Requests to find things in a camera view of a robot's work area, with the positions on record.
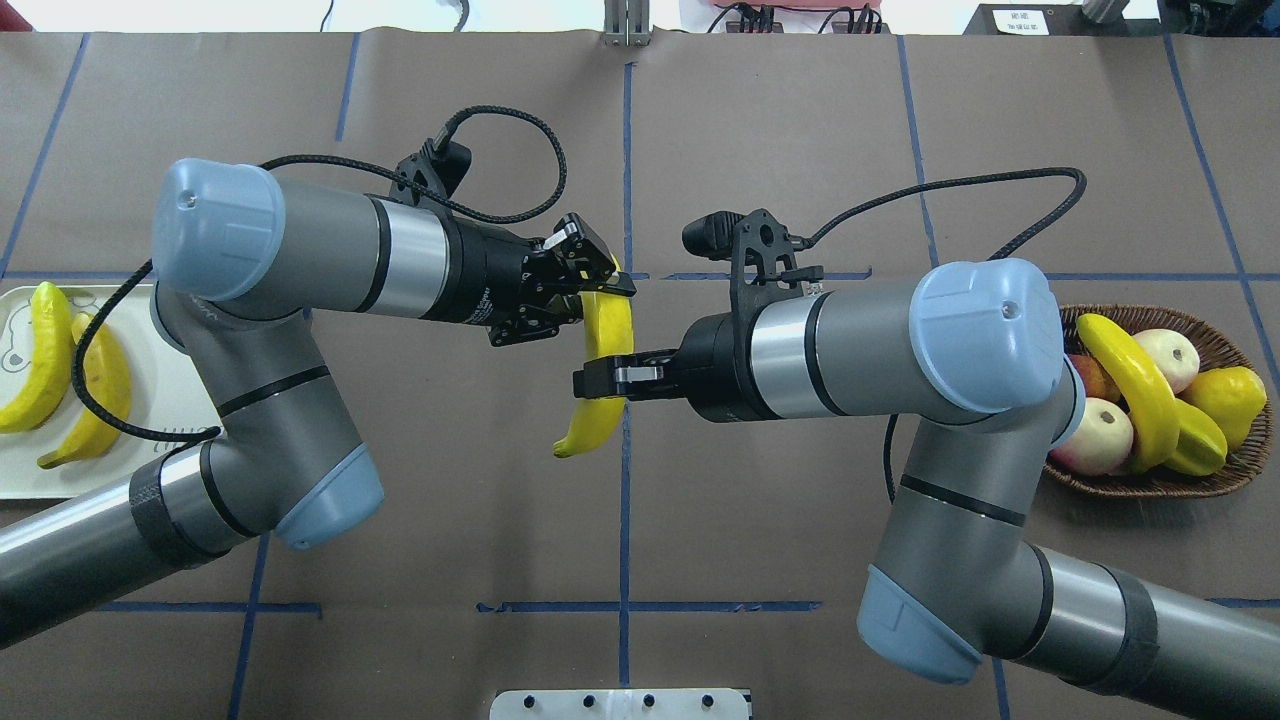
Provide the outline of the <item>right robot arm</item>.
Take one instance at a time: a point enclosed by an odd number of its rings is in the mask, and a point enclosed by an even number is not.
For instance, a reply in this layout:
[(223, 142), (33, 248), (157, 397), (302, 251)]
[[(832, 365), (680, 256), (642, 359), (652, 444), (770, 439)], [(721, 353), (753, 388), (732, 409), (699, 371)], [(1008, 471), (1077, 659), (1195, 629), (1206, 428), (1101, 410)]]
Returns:
[(915, 414), (858, 615), (872, 650), (945, 684), (992, 657), (1188, 717), (1277, 716), (1274, 624), (1023, 539), (1085, 397), (1038, 266), (801, 290), (820, 277), (736, 270), (730, 313), (675, 350), (586, 363), (573, 392), (686, 398), (710, 421)]

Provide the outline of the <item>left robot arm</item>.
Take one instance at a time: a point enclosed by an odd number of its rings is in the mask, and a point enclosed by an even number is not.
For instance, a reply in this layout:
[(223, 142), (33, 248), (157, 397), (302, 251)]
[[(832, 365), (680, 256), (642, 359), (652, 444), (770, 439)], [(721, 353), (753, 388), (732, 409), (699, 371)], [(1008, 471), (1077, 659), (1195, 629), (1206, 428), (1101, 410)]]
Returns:
[(307, 550), (384, 498), (306, 309), (486, 328), (495, 346), (581, 320), (635, 287), (579, 215), (545, 238), (452, 201), (468, 156), (406, 158), (385, 195), (261, 167), (174, 163), (152, 231), (156, 331), (193, 363), (220, 434), (3, 530), (10, 647), (273, 533)]

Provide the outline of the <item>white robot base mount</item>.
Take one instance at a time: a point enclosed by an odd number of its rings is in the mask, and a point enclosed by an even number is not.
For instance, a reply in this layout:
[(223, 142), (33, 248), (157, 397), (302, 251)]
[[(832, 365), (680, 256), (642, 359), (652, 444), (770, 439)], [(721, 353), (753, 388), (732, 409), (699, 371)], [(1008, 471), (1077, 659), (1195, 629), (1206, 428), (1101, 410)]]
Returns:
[(504, 691), (490, 719), (753, 719), (749, 691), (727, 687)]

